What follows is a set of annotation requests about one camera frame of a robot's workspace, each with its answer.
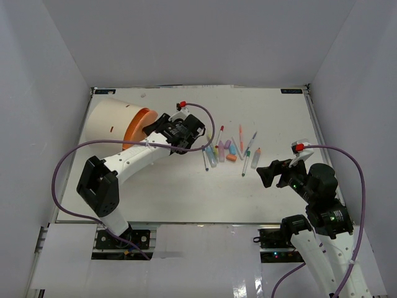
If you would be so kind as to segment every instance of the red marker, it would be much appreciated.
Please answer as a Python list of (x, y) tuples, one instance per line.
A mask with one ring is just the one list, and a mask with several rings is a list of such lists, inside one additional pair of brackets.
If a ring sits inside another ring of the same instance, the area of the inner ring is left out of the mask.
[(219, 133), (218, 133), (218, 137), (216, 138), (215, 148), (218, 148), (219, 140), (221, 139), (223, 129), (224, 129), (224, 127), (223, 127), (223, 125), (222, 125), (222, 126), (221, 126), (221, 129), (220, 129), (220, 131), (219, 131)]

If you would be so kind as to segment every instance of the white wall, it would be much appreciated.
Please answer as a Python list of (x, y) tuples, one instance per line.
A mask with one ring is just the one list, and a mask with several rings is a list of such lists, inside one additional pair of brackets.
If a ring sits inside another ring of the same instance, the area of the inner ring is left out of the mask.
[[(353, 154), (367, 183), (365, 229), (389, 297), (397, 297), (397, 2), (357, 1), (313, 81), (327, 144)], [(360, 182), (331, 154), (344, 199), (359, 221)]]
[(18, 298), (89, 88), (40, 0), (0, 1), (0, 40), (0, 297)]
[(44, 0), (90, 86), (312, 82), (355, 0)]

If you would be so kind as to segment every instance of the cable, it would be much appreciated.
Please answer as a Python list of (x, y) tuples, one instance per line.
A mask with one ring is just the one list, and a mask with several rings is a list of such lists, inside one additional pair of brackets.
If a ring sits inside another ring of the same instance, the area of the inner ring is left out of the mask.
[[(343, 279), (341, 281), (341, 284), (339, 285), (339, 287), (336, 289), (336, 291), (334, 293), (333, 297), (337, 297), (341, 293), (343, 287), (345, 286), (345, 284), (346, 284), (347, 280), (349, 279), (349, 276), (350, 276), (350, 274), (351, 274), (351, 272), (353, 270), (354, 262), (357, 259), (357, 255), (358, 255), (359, 250), (360, 250), (361, 241), (362, 241), (362, 235), (364, 233), (364, 220), (365, 220), (365, 181), (364, 181), (364, 174), (362, 172), (361, 166), (359, 165), (359, 162), (352, 155), (348, 154), (348, 152), (344, 151), (343, 149), (340, 149), (340, 148), (334, 147), (334, 146), (327, 146), (327, 145), (310, 145), (310, 146), (305, 146), (304, 148), (325, 148), (325, 149), (332, 149), (332, 150), (336, 150), (338, 152), (341, 152), (342, 154), (345, 154), (345, 156), (349, 157), (353, 161), (353, 163), (357, 167), (357, 169), (359, 171), (359, 175), (360, 175), (362, 200), (361, 200), (361, 216), (360, 216), (359, 236), (357, 237), (357, 244), (355, 245), (355, 249), (354, 249), (353, 255), (352, 255), (353, 264), (350, 264), (349, 267), (347, 268), (347, 271), (346, 271), (345, 276), (343, 277)], [(299, 270), (300, 268), (304, 267), (304, 265), (305, 265), (305, 263), (299, 265), (298, 267), (296, 267), (295, 269), (289, 271), (288, 273), (286, 273), (284, 276), (282, 276), (279, 279), (279, 281), (276, 283), (276, 285), (273, 288), (272, 298), (274, 298), (275, 290), (280, 285), (280, 283), (285, 278), (287, 278), (289, 275), (291, 275), (295, 271)]]
[[(204, 110), (207, 113), (208, 117), (210, 118), (211, 125), (212, 125), (212, 136), (211, 136), (211, 139), (208, 141), (208, 143), (206, 145), (204, 145), (204, 146), (201, 146), (200, 148), (194, 148), (194, 149), (179, 148), (179, 147), (176, 147), (176, 146), (158, 144), (158, 143), (151, 143), (150, 144), (151, 146), (169, 148), (169, 149), (178, 150), (178, 151), (193, 152), (193, 151), (202, 151), (204, 148), (208, 147), (211, 144), (211, 142), (212, 142), (212, 140), (213, 140), (213, 138), (215, 136), (215, 123), (214, 123), (214, 120), (213, 120), (213, 117), (212, 117), (210, 111), (207, 110), (205, 107), (201, 106), (200, 104), (186, 103), (186, 105), (187, 106), (192, 106), (192, 107), (199, 107), (200, 109)], [(58, 172), (59, 172), (59, 170), (61, 168), (61, 165), (65, 161), (65, 159), (67, 159), (67, 157), (70, 154), (72, 154), (76, 150), (80, 149), (81, 147), (85, 147), (85, 146), (88, 146), (88, 145), (91, 145), (91, 144), (97, 144), (97, 143), (132, 144), (132, 145), (141, 145), (141, 146), (145, 146), (146, 145), (145, 142), (120, 141), (120, 140), (94, 140), (94, 141), (88, 141), (88, 142), (84, 142), (82, 144), (79, 144), (78, 146), (76, 146), (76, 147), (70, 149), (68, 152), (66, 152), (61, 157), (59, 162), (56, 164), (56, 167), (54, 169), (54, 173), (53, 173), (53, 176), (52, 176), (52, 180), (51, 180), (51, 196), (52, 196), (52, 199), (54, 201), (54, 204), (57, 206), (57, 208), (59, 208), (59, 210), (62, 210), (63, 212), (65, 212), (65, 213), (67, 213), (69, 215), (80, 217), (82, 219), (93, 220), (97, 224), (105, 226), (104, 223), (101, 220), (99, 220), (99, 219), (97, 219), (95, 217), (92, 217), (92, 216), (89, 216), (89, 215), (78, 214), (78, 213), (69, 211), (68, 209), (65, 209), (64, 207), (62, 207), (62, 205), (58, 201), (58, 198), (56, 197), (56, 190), (55, 190), (56, 177), (57, 177)], [(139, 247), (137, 247), (134, 243), (132, 243), (132, 242), (126, 240), (126, 239), (123, 239), (123, 238), (121, 238), (119, 236), (116, 236), (108, 228), (106, 228), (106, 232), (109, 233), (112, 237), (116, 238), (117, 240), (131, 245), (136, 250), (138, 250), (147, 260), (150, 260), (149, 257)]]

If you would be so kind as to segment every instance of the green marker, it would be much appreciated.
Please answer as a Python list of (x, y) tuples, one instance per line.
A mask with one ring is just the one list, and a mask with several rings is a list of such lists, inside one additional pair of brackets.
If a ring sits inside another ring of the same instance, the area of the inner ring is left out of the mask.
[(251, 152), (247, 151), (246, 160), (244, 161), (243, 173), (241, 173), (242, 177), (244, 177), (246, 175), (247, 165), (248, 165), (248, 161), (249, 161), (249, 155), (251, 155)]

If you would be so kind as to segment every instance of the orange eraser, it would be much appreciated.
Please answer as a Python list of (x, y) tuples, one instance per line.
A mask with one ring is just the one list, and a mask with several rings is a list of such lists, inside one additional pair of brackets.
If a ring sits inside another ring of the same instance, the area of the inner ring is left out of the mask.
[(230, 160), (230, 161), (236, 161), (236, 160), (237, 160), (237, 156), (236, 156), (236, 155), (233, 155), (233, 154), (228, 154), (228, 155), (226, 156), (226, 159), (227, 159), (227, 160)]

